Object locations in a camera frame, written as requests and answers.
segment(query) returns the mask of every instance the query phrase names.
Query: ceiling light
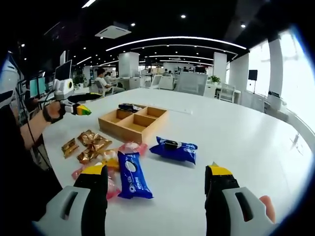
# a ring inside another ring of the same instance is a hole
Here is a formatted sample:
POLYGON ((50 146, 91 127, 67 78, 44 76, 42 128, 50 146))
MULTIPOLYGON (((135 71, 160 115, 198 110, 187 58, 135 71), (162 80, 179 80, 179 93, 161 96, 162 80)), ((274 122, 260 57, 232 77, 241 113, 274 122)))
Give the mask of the ceiling light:
POLYGON ((93 4, 93 2, 95 2, 95 1, 96 0, 89 0, 86 4, 83 5, 82 8, 91 6, 93 4))
POLYGON ((79 63, 77 63, 76 65, 78 65, 78 64, 80 64, 80 63, 82 63, 82 62, 84 62, 84 61, 86 61, 86 60, 88 60, 88 59, 90 59, 90 58, 91 58, 91 57, 86 58, 86 59, 84 59, 84 60, 80 61, 79 63))
POLYGON ((118 60, 116 60, 116 61, 111 61, 111 62, 107 62, 107 63, 104 63, 104 64, 102 64, 102 65, 110 65, 111 63, 114 63, 114 62, 119 62, 118 60))
POLYGON ((112 47, 112 48, 106 49, 106 51, 108 52, 108 51, 111 51, 113 49, 120 48, 120 47, 123 47, 123 46, 126 46, 126 45, 130 45, 130 44, 134 44, 134 43, 141 43, 141 42, 152 41, 152 40, 160 40, 160 39, 176 39, 176 38, 198 39, 198 40, 213 41, 213 42, 225 43, 225 44, 232 45, 232 46, 235 46, 235 47, 238 47, 238 48, 246 49, 245 47, 237 45, 237 44, 234 44, 234 43, 230 43, 230 42, 226 42, 226 41, 222 41, 222 40, 218 40, 218 39, 212 39, 212 38, 203 38, 203 37, 194 37, 194 36, 167 36, 167 37, 147 38, 147 39, 141 39, 141 40, 137 40, 137 41, 133 41, 133 42, 129 42, 129 43, 124 43, 124 44, 118 45, 116 47, 112 47))
POLYGON ((213 65, 213 64, 207 64, 207 63, 199 63, 199 62, 195 62, 195 61, 182 61, 182 60, 160 60, 160 61, 173 61, 173 62, 184 62, 184 63, 195 63, 195 64, 203 64, 203 65, 213 65))
POLYGON ((177 57, 177 58, 195 58, 195 59, 203 59, 203 60, 213 60, 211 58, 202 58, 202 57, 193 57, 193 56, 182 56, 182 55, 154 55, 149 56, 150 58, 157 58, 157 57, 177 57))

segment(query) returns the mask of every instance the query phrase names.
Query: wrist strap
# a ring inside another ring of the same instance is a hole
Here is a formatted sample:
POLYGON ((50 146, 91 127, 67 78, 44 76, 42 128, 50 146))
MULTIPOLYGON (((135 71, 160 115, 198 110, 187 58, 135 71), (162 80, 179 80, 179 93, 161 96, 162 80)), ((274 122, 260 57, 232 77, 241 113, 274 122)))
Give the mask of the wrist strap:
POLYGON ((52 118, 50 117, 50 115, 48 114, 47 106, 48 106, 48 105, 44 106, 44 108, 43 108, 43 116, 44 116, 45 121, 52 123, 52 122, 53 122, 53 119, 52 119, 52 118))

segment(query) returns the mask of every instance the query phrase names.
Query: wooden compartment box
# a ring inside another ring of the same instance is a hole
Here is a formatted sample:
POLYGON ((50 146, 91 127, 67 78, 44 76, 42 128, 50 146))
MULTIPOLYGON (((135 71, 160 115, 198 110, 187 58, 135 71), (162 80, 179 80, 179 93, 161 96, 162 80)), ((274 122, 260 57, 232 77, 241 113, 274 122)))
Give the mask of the wooden compartment box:
POLYGON ((124 142, 144 143, 156 129, 163 126, 168 111, 137 105, 136 113, 114 110, 98 118, 100 129, 124 142))

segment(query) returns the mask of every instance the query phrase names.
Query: oreo package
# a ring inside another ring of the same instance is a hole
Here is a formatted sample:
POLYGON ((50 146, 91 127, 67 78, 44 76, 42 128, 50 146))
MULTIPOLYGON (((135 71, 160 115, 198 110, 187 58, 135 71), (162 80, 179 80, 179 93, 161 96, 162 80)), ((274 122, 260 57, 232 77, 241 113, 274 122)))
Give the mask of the oreo package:
POLYGON ((118 152, 120 176, 122 179, 122 191, 118 195, 119 197, 127 199, 133 197, 153 198, 144 180, 139 156, 140 154, 138 152, 130 154, 118 152))
POLYGON ((172 140, 162 139, 157 137, 158 145, 150 148, 152 153, 162 157, 173 159, 177 161, 189 161, 196 164, 196 150, 195 144, 180 143, 172 140))

